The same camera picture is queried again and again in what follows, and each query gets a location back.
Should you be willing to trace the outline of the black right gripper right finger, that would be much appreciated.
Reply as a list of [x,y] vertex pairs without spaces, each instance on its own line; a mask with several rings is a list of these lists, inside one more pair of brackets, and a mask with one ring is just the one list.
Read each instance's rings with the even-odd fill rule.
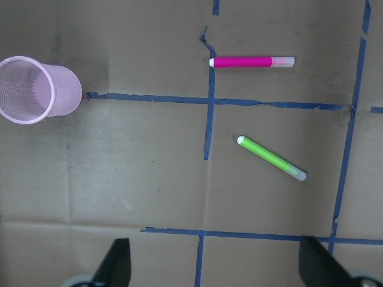
[[299,276],[307,287],[382,286],[371,277],[350,275],[313,236],[301,237]]

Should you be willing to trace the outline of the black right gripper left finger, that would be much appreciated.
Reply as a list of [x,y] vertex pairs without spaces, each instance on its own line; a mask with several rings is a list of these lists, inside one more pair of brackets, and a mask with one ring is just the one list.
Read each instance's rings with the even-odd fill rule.
[[91,286],[128,287],[131,279],[130,241],[115,239],[91,279]]

